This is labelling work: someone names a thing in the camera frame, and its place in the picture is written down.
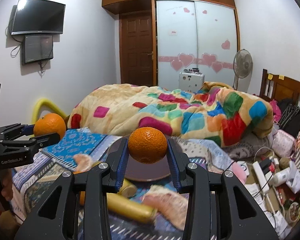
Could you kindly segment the large orange with sticker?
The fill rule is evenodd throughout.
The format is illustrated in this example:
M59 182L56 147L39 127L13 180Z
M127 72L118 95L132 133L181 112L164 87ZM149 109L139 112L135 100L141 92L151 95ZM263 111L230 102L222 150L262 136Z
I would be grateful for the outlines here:
M35 137L50 133L58 133L62 139L66 133L66 125L60 115L56 113L49 113L36 121L33 133Z

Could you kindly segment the small orange tangerine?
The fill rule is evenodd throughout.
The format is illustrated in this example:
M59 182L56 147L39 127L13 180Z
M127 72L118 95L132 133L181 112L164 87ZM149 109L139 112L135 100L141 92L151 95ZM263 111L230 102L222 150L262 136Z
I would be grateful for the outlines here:
M157 163L164 158L167 148L165 135L152 127L138 128L128 139L130 156L143 164Z

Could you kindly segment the patterned blue tablecloth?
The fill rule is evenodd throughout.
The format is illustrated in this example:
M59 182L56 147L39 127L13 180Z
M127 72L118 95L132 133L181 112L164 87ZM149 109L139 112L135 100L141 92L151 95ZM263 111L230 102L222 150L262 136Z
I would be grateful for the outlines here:
M11 204L17 222L25 220L42 194L62 172L75 170L77 164L74 155L87 154L93 161L105 161L107 150L114 142L113 136L91 133L87 128L70 129L58 144L40 150L31 165L16 168L13 171ZM137 203L142 202L143 195L152 185L174 190L170 175L155 181L130 182L137 187L136 195L130 199ZM183 236L183 232L160 213L157 213L154 223L142 224L110 212L109 222L112 239L181 239Z

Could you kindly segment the dark purple plate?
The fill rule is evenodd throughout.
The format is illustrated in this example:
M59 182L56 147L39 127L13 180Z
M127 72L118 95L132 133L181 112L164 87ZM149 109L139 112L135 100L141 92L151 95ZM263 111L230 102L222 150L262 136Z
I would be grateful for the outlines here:
M123 175L122 157L126 157L125 178L130 181L155 181L168 177L170 168L167 157L153 164L143 164L133 159L128 150L129 136L118 137L113 136L114 142L107 150L106 163L109 164L112 170L111 174L118 175L117 165L119 164L119 172Z

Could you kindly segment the yellow foam tube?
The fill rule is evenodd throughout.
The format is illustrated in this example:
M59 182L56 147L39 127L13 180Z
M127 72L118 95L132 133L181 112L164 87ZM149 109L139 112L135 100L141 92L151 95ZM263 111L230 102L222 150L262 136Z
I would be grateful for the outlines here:
M64 120L67 117L66 113L61 110L54 102L47 98L41 98L35 103L33 107L31 123L35 124L36 121L42 116L43 112L56 113L60 115Z

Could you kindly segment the white power strip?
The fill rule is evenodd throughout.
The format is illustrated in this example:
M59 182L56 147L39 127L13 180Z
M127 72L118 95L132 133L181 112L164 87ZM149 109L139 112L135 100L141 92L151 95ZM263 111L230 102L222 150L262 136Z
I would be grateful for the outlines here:
M266 195L269 192L270 187L268 185L268 181L266 179L266 176L264 175L258 161L255 161L253 163L253 169L254 169L254 172L255 172L255 174L258 178L258 182L259 182L259 185L261 187L260 190L264 195Z

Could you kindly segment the pink pillow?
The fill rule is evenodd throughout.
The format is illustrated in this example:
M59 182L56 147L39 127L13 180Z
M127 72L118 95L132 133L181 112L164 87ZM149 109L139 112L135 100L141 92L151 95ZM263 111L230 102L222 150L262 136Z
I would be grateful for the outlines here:
M296 139L289 133L279 129L273 136L271 148L280 158L288 158L296 150Z

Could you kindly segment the colourful patchwork blanket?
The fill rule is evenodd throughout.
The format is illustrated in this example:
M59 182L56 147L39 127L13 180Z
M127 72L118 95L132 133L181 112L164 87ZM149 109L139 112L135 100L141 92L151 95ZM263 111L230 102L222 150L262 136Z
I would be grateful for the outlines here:
M195 93L113 84L88 94L72 110L67 127L121 136L153 127L165 135L228 147L249 133L266 137L273 128L273 109L258 96L218 82L205 82Z

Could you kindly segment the black striped bag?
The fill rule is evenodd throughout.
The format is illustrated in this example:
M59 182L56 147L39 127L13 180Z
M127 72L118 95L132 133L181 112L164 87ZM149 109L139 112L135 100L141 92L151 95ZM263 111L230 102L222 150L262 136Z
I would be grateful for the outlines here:
M300 107L293 103L291 99L283 99L278 104L281 111L279 128L294 138L300 132Z

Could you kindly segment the white case with bottles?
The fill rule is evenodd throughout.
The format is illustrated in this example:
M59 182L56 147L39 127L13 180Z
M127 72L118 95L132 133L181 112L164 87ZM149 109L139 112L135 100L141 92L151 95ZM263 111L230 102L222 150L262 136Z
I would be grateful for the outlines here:
M179 73L179 89L191 93L196 93L202 87L205 75L199 68L184 69Z

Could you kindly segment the brown wooden door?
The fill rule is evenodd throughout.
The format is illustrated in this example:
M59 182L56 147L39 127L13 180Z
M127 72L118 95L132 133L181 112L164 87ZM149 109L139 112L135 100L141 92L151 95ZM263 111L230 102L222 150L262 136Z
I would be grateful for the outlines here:
M149 11L121 14L119 49L121 82L153 85L153 33Z

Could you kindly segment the standing electric fan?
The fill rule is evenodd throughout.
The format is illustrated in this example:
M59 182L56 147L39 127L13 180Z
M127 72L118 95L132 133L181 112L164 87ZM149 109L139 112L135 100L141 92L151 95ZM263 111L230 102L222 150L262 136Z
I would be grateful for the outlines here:
M253 59L249 51L241 49L236 53L233 62L233 70L235 75L233 88L237 90L239 79L246 78L253 70Z

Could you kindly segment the sliding wardrobe with hearts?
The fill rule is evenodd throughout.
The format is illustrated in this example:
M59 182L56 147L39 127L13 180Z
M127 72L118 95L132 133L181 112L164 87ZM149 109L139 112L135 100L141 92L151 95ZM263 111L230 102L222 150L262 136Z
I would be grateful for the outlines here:
M198 68L205 81L232 85L237 53L235 10L191 0L157 0L158 85L179 87L186 69Z

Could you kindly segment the small wall monitor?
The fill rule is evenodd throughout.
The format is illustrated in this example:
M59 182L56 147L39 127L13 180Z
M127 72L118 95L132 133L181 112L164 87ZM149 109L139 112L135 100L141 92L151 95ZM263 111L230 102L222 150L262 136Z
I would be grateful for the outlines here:
M22 65L53 59L52 35L27 35L21 45Z

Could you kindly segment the wall mounted black television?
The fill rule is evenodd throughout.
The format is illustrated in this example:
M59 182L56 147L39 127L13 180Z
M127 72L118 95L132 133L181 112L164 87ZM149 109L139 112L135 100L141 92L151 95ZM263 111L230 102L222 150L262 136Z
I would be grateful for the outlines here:
M11 35L62 34L65 5L48 0L19 0Z

